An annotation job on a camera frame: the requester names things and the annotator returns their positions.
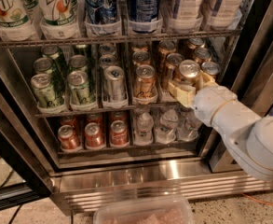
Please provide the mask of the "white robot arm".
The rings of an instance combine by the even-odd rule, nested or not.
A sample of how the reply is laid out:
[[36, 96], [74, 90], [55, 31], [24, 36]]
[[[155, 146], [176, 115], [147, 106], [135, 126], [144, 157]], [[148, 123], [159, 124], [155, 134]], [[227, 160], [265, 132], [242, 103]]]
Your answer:
[[235, 93], [203, 74], [198, 86], [170, 81], [170, 94], [218, 132], [237, 164], [257, 179], [273, 180], [273, 117], [260, 117]]

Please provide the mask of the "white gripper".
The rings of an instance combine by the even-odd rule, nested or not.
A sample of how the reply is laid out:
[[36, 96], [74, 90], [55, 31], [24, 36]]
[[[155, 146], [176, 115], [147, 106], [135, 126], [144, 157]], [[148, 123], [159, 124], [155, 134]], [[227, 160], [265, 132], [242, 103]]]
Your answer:
[[177, 84], [170, 81], [168, 91], [171, 96], [185, 107], [192, 107], [195, 116], [206, 126], [212, 125], [214, 115], [228, 102], [235, 101], [237, 95], [227, 87], [217, 86], [215, 79], [201, 71], [199, 90], [192, 86]]

